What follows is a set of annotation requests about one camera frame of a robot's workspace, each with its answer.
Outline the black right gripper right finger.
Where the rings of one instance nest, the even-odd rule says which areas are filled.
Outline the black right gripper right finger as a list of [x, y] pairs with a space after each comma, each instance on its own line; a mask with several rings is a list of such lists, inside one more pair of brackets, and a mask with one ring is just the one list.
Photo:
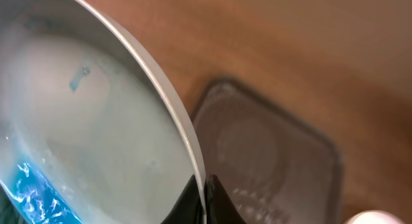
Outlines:
[[207, 224], [246, 224], [216, 175], [205, 184]]

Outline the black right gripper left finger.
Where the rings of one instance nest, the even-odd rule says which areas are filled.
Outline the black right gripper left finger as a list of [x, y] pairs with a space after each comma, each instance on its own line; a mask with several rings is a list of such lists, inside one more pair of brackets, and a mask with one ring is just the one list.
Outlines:
[[203, 214], [197, 181], [192, 175], [161, 224], [200, 224]]

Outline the white plate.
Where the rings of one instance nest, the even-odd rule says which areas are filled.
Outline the white plate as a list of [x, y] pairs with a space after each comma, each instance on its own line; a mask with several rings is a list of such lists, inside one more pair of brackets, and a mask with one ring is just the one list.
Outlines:
[[405, 224], [405, 222], [383, 210], [367, 210], [347, 219], [344, 224]]
[[1, 0], [1, 187], [27, 223], [161, 223], [205, 166], [147, 50], [85, 0]]

